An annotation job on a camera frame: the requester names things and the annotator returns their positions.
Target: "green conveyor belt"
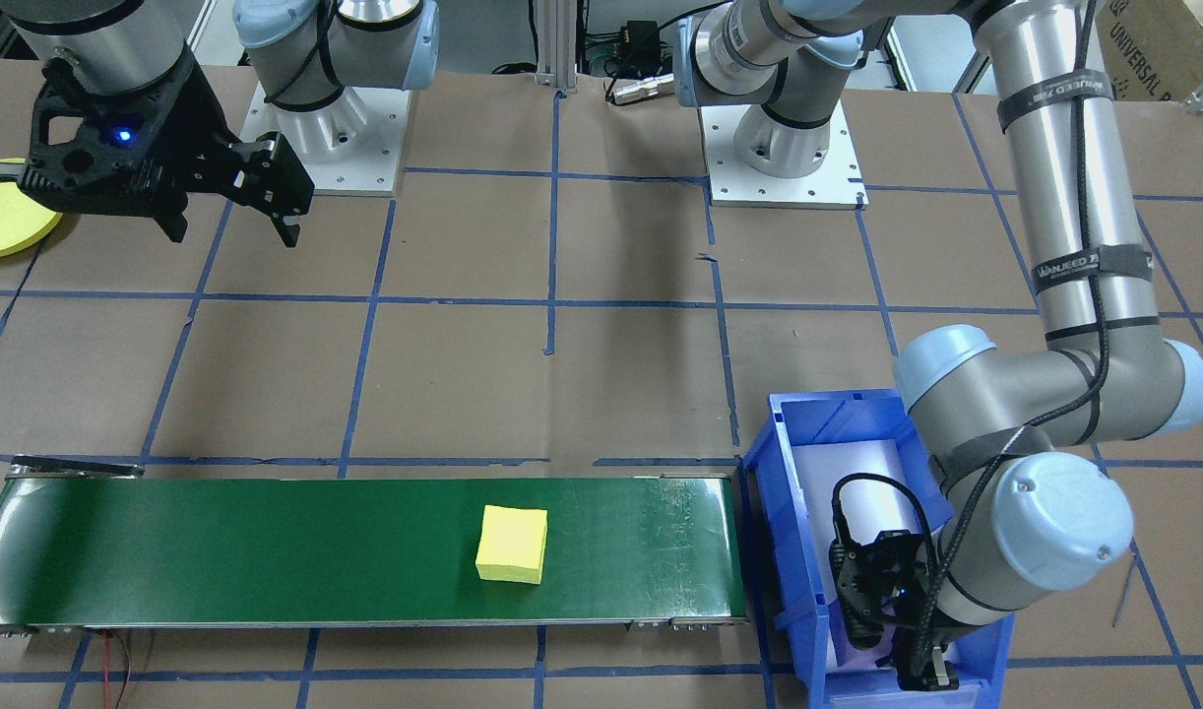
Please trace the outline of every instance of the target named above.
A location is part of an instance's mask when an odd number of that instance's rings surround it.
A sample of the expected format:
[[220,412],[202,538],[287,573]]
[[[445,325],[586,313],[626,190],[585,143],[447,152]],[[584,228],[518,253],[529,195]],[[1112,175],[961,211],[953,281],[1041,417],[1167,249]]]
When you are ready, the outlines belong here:
[[[484,581],[485,504],[549,512]],[[745,618],[722,479],[8,479],[0,630]]]

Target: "black device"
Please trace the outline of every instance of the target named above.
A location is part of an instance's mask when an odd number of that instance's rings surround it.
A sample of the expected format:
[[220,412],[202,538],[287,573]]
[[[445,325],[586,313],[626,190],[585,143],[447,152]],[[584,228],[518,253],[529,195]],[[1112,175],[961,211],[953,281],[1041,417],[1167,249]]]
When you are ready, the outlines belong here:
[[664,66],[664,49],[658,40],[658,23],[652,19],[628,19],[620,28],[620,78],[657,76]]

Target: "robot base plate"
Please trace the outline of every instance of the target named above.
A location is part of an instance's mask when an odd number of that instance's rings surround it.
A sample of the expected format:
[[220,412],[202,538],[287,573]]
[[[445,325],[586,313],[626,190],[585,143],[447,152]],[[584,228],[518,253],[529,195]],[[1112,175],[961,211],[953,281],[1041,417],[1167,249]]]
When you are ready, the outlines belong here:
[[859,159],[846,125],[842,105],[830,118],[834,141],[818,171],[805,178],[765,176],[746,165],[733,148],[737,122],[749,106],[701,108],[701,147],[711,177],[711,202],[723,207],[786,207],[805,209],[854,209],[869,205],[869,193],[859,173]]

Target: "light blue joint cap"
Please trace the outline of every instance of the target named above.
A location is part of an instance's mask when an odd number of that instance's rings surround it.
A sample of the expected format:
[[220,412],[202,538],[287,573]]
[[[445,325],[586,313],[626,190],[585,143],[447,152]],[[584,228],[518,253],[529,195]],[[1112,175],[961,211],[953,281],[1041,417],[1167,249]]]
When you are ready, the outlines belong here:
[[236,0],[233,26],[247,49],[260,49],[290,35],[318,11],[318,0]]
[[863,0],[781,0],[786,12],[795,18],[816,22],[817,19],[841,18],[859,6]]
[[974,326],[938,327],[917,337],[895,360],[895,385],[903,409],[911,412],[943,377],[988,349],[995,349],[995,343]]
[[1134,519],[1127,495],[1092,462],[1048,451],[1003,474],[991,526],[1017,574],[1048,591],[1068,591],[1122,556]]
[[864,53],[864,31],[846,36],[817,36],[808,41],[807,49],[825,64],[840,69],[854,69]]
[[428,89],[435,82],[435,65],[440,57],[439,29],[439,6],[435,0],[426,0],[417,23],[414,53],[409,54],[409,67],[404,70],[404,90]]
[[1179,397],[1179,404],[1174,407],[1169,419],[1166,419],[1160,430],[1155,430],[1145,438],[1162,436],[1166,432],[1190,430],[1203,419],[1203,360],[1201,354],[1183,342],[1168,339],[1166,344],[1172,345],[1174,351],[1179,351],[1179,359],[1184,362],[1184,394]]

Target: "blue tape grid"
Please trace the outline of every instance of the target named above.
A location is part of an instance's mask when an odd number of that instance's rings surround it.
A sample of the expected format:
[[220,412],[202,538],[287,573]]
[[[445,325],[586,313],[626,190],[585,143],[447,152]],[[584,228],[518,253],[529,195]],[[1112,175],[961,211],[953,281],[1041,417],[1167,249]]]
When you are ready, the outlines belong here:
[[[214,293],[211,295],[206,293],[206,283],[211,273],[212,264],[214,264],[215,254],[219,250],[220,237],[224,234],[225,225],[230,215],[231,206],[227,205],[226,209],[220,217],[218,235],[215,235],[214,243],[212,243],[208,258],[205,262],[205,268],[201,273],[200,282],[197,282],[196,290],[192,293],[122,293],[122,291],[66,291],[66,290],[30,290],[26,289],[26,282],[29,282],[29,274],[31,268],[37,261],[41,252],[41,246],[35,247],[34,256],[31,256],[29,267],[24,271],[20,284],[14,290],[0,289],[0,296],[11,297],[7,309],[4,312],[2,318],[0,318],[0,337],[2,332],[6,331],[8,324],[8,318],[11,317],[12,309],[19,297],[103,297],[103,300],[173,300],[173,301],[191,301],[191,308],[189,308],[188,315],[192,319],[197,314],[197,309],[202,301],[314,301],[314,302],[367,302],[367,319],[366,329],[363,332],[363,341],[361,347],[361,354],[357,366],[357,376],[355,376],[354,382],[354,397],[352,408],[350,408],[349,425],[346,425],[344,435],[344,451],[340,453],[339,457],[272,457],[272,459],[257,459],[257,457],[156,457],[156,455],[150,454],[152,443],[154,441],[155,432],[158,431],[158,424],[160,423],[161,414],[164,413],[166,400],[168,398],[172,383],[176,378],[177,368],[180,362],[180,358],[186,347],[189,331],[191,331],[191,324],[188,324],[179,338],[177,347],[174,349],[173,361],[171,362],[168,376],[165,377],[165,385],[160,391],[160,401],[158,401],[155,413],[152,418],[152,424],[148,431],[147,439],[143,441],[142,454],[137,457],[130,457],[130,455],[124,455],[124,457],[95,457],[99,461],[107,462],[147,462],[147,463],[196,463],[196,466],[207,466],[207,463],[220,463],[220,466],[237,466],[237,463],[282,463],[282,466],[332,466],[338,468],[338,477],[344,477],[346,467],[349,466],[488,466],[488,463],[499,463],[499,466],[520,466],[522,462],[547,462],[544,457],[352,457],[350,455],[350,442],[352,441],[352,435],[355,431],[355,421],[357,420],[360,413],[360,395],[363,383],[365,364],[368,359],[368,345],[369,339],[372,339],[373,326],[375,326],[377,320],[377,306],[389,305],[389,302],[435,302],[437,305],[470,305],[470,306],[543,306],[549,311],[549,336],[546,342],[546,354],[552,354],[553,350],[553,329],[556,329],[556,308],[564,306],[565,308],[700,308],[700,309],[715,309],[718,314],[719,323],[719,341],[722,341],[722,359],[724,364],[724,380],[727,380],[727,390],[729,392],[729,407],[731,413],[731,430],[734,437],[734,444],[740,444],[737,441],[737,424],[736,424],[736,407],[733,395],[733,382],[731,382],[731,367],[730,367],[730,355],[729,355],[729,343],[728,343],[728,331],[727,331],[727,317],[724,313],[727,311],[746,311],[746,309],[765,309],[765,311],[845,311],[845,312],[876,312],[879,313],[882,320],[885,324],[885,335],[890,342],[893,351],[897,351],[896,342],[894,338],[893,327],[889,323],[890,313],[958,313],[958,314],[1006,314],[1006,315],[1033,315],[1037,311],[1033,309],[1011,309],[1011,308],[940,308],[938,306],[888,306],[885,303],[884,291],[881,286],[881,274],[877,273],[876,261],[872,256],[871,243],[869,242],[867,228],[863,214],[858,212],[859,220],[859,232],[861,232],[861,240],[865,243],[865,250],[869,259],[870,272],[873,278],[873,286],[877,294],[877,306],[871,305],[858,305],[858,306],[840,306],[840,305],[768,305],[766,302],[724,302],[723,301],[723,276],[719,273],[718,264],[712,262],[712,279],[715,283],[715,302],[693,302],[693,301],[558,301],[556,297],[556,212],[557,212],[557,188],[562,179],[579,179],[579,181],[614,181],[614,182],[672,182],[672,183],[691,183],[699,184],[704,188],[704,196],[706,203],[706,215],[707,215],[707,237],[709,243],[713,246],[715,234],[710,219],[710,193],[707,191],[707,182],[701,176],[606,176],[606,175],[588,175],[588,173],[564,173],[564,171],[558,170],[558,140],[561,140],[561,100],[565,96],[562,94],[556,95],[553,99],[553,138],[552,138],[552,167],[551,171],[468,171],[468,170],[439,170],[439,167],[408,167],[409,173],[437,173],[437,175],[463,175],[463,176],[525,176],[525,178],[549,178],[552,181],[552,199],[551,199],[551,229],[550,229],[550,283],[547,297],[544,301],[537,300],[457,300],[457,297],[397,297],[397,296],[384,296],[380,295],[381,279],[385,273],[385,266],[387,260],[387,250],[391,242],[391,225],[393,224],[393,212],[395,202],[389,207],[387,223],[384,234],[384,243],[380,252],[380,260],[378,260],[375,283],[372,286],[372,295],[369,296],[348,296],[348,295],[236,295],[236,293]],[[983,177],[988,188],[943,188],[943,187],[921,187],[921,185],[888,185],[888,184],[869,184],[867,189],[877,190],[878,193],[888,193],[888,190],[902,190],[903,193],[958,193],[958,194],[983,194],[984,196],[991,196],[995,202],[996,209],[998,212],[1001,224],[1003,230],[1006,230],[1008,240],[1011,240],[1012,250],[1017,256],[1020,268],[1023,270],[1024,278],[1029,282],[1029,270],[1025,268],[1025,259],[1021,255],[1019,243],[1017,243],[1014,230],[1012,230],[1011,224],[1006,212],[1003,211],[1001,196],[1014,196],[1015,190],[997,189],[989,176],[988,167],[985,167],[983,153],[977,144],[973,136],[972,129],[967,125],[967,118],[965,112],[962,112],[961,102],[958,98],[953,95],[953,102],[956,105],[956,113],[961,118],[962,129],[965,129],[967,135],[967,141],[970,141],[970,147],[974,153],[974,158],[978,161],[979,170],[983,171]],[[1137,194],[1134,196],[1140,201],[1161,201],[1161,202],[1203,202],[1202,196],[1172,196],[1172,194]],[[1168,318],[1183,318],[1191,323],[1195,329],[1197,337],[1199,337],[1201,345],[1203,345],[1203,331],[1201,331],[1201,320],[1203,320],[1203,312],[1196,312],[1190,308],[1187,301],[1183,296],[1183,291],[1174,282],[1172,271],[1169,271],[1168,265],[1166,265],[1163,256],[1161,255],[1156,242],[1151,238],[1149,229],[1146,229],[1145,221],[1140,217],[1140,228],[1143,234],[1145,234],[1146,241],[1149,241],[1151,250],[1154,252],[1156,260],[1158,261],[1160,268],[1165,273],[1168,283],[1172,284],[1174,293],[1179,297],[1183,311],[1180,313],[1163,313],[1163,317]],[[7,454],[0,454],[0,459],[8,459]],[[1203,461],[1125,461],[1124,459],[1104,459],[1100,457],[1100,451],[1097,451],[1097,462],[1106,467],[1160,467],[1160,468],[1203,468]],[[697,457],[605,457],[599,459],[594,462],[595,466],[704,466],[704,467],[723,467],[723,466],[735,466],[735,459],[697,459]],[[746,485],[742,484],[742,503],[746,506],[745,520],[742,520],[742,531],[745,531],[746,543],[749,546],[746,551],[746,556],[751,557],[751,563],[747,565],[751,573],[754,573],[753,566],[754,561],[758,560],[755,554],[760,550],[755,549],[755,534],[753,519],[751,519],[751,507],[749,507],[749,491]],[[1191,683],[1190,674],[1187,673],[1189,666],[1203,666],[1203,655],[1184,655],[1177,640],[1174,640],[1173,630],[1169,627],[1168,619],[1166,619],[1165,609],[1162,607],[1161,599],[1157,596],[1156,584],[1149,571],[1146,571],[1146,565],[1143,562],[1140,556],[1140,574],[1143,579],[1143,585],[1145,585],[1149,592],[1151,604],[1158,616],[1158,622],[1162,625],[1166,638],[1168,639],[1168,645],[1172,648],[1172,655],[1168,656],[1094,656],[1094,657],[1038,657],[1038,658],[1014,658],[1011,660],[1011,668],[1086,668],[1086,666],[1174,666],[1181,674],[1185,689],[1187,690],[1189,699],[1192,707],[1201,708],[1201,699],[1197,697],[1195,686]],[[304,708],[308,699],[308,687],[312,681],[337,681],[337,680],[355,680],[355,679],[368,679],[368,680],[393,680],[393,679],[531,679],[535,683],[534,691],[534,705],[540,709],[544,705],[544,681],[551,678],[582,678],[582,676],[595,676],[595,678],[624,678],[624,676],[668,676],[668,674],[761,674],[764,679],[765,687],[765,703],[769,707],[774,707],[776,699],[774,699],[772,690],[772,675],[774,674],[790,674],[794,672],[788,664],[774,664],[771,663],[771,657],[769,657],[769,645],[766,637],[766,625],[764,622],[763,611],[760,607],[755,607],[755,633],[759,636],[760,646],[760,663],[742,663],[742,664],[701,664],[701,666],[653,666],[652,668],[628,668],[627,666],[620,666],[618,668],[563,668],[563,669],[546,669],[545,668],[545,654],[546,654],[546,631],[544,627],[538,628],[538,650],[535,650],[535,663],[532,668],[488,668],[488,669],[451,669],[451,668],[387,668],[387,669],[324,669],[322,672],[314,672],[313,664],[315,660],[315,654],[318,654],[318,643],[321,638],[321,632],[313,630],[309,633],[309,640],[306,649],[303,668],[300,672],[249,672],[249,673],[180,673],[180,672],[153,672],[148,674],[142,674],[137,678],[137,681],[177,681],[177,680],[189,680],[189,681],[265,681],[265,680],[278,680],[278,681],[298,681],[301,683],[301,690],[298,695],[298,701],[296,705],[298,708]],[[85,633],[78,644],[78,649],[73,655],[71,668],[66,673],[0,673],[0,683],[63,683],[63,695],[60,699],[60,708],[66,709],[71,704],[75,686],[81,683],[99,683],[102,681],[101,673],[85,673],[81,672],[81,666],[84,664],[84,656],[89,650],[89,642],[91,642],[93,634]]]

